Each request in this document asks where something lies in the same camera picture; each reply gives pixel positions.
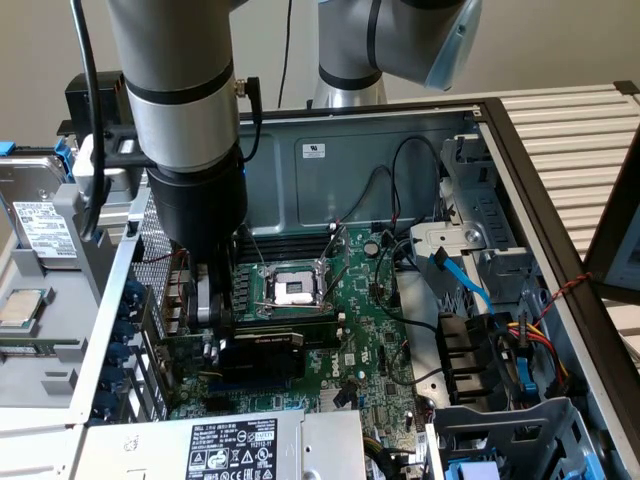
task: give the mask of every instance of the metal mesh grille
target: metal mesh grille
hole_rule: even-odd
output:
[[[153,308],[151,310],[153,321],[156,324],[160,335],[164,337],[164,322],[162,321],[160,312],[162,311],[162,301],[164,299],[164,291],[167,286],[167,277],[169,275],[171,258],[167,257],[150,263],[145,262],[170,254],[171,242],[160,226],[156,203],[153,200],[153,194],[149,195],[149,202],[147,203],[147,207],[144,212],[144,220],[140,230],[140,237],[144,244],[144,257],[143,262],[133,263],[133,273],[140,283],[151,286],[151,289],[153,290],[153,294],[155,295],[158,304],[158,308]]]

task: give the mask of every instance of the motherboard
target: motherboard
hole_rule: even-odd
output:
[[[325,337],[327,331],[334,336],[322,339],[319,334],[307,335],[316,339],[316,344],[305,349],[302,378],[277,388],[225,390],[216,378],[198,371],[199,367],[189,360],[192,350],[199,348],[194,347],[193,340],[208,332],[180,330],[165,339],[174,362],[185,362],[184,375],[171,394],[171,419],[295,409],[308,413],[358,409],[363,433],[379,438],[387,447],[415,448],[416,428],[420,430],[423,425],[412,421],[416,416],[413,387],[395,384],[387,374],[387,363],[406,339],[405,328],[383,312],[374,291],[375,269],[384,250],[382,234],[369,229],[349,229],[347,233],[344,254],[327,260],[327,284],[333,280],[336,283],[325,303],[313,310],[315,313],[302,305],[274,310],[276,316],[293,310],[297,322],[302,319],[310,323],[304,326],[306,332],[315,327],[325,332]],[[299,295],[306,287],[297,283],[303,284],[307,278],[306,273],[299,272],[309,272],[309,265],[301,260],[240,265],[234,280],[236,325],[269,321],[264,315],[268,290],[265,270],[287,272],[285,278],[295,281],[291,282],[296,284],[293,291]],[[385,298],[394,289],[392,268],[390,258],[382,259],[377,288]],[[341,278],[337,278],[337,272],[341,272]],[[341,322],[332,329],[322,322],[333,310],[339,312]],[[413,379],[410,363],[403,356],[399,356],[394,371],[403,379]],[[341,395],[347,396],[347,401],[336,401]]]

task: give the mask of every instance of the hard drive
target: hard drive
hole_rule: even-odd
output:
[[[53,198],[68,171],[54,149],[18,147],[0,156],[0,196],[21,248],[48,269],[79,268],[76,249]]]

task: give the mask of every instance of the robotic arm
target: robotic arm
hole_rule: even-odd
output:
[[[198,276],[189,318],[201,327],[230,323],[230,239],[247,212],[229,23],[246,1],[108,0],[139,144],[155,164],[147,173],[158,216]],[[480,6],[321,0],[314,106],[383,103],[383,71],[448,88]]]

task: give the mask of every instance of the warning label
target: warning label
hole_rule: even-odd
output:
[[[76,258],[64,218],[51,202],[13,202],[31,248],[40,258]]]
[[[272,480],[276,419],[195,425],[186,480]]]

